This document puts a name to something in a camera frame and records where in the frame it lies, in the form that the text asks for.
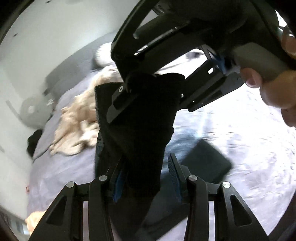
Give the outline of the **person's right hand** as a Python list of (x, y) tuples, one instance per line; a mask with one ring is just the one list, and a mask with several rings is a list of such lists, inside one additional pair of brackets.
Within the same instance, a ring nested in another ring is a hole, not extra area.
[(275, 80), (265, 81), (262, 76), (251, 68), (242, 68), (240, 75), (250, 88), (259, 88), (263, 102), (281, 109), (285, 124), (295, 127), (295, 71), (287, 70)]

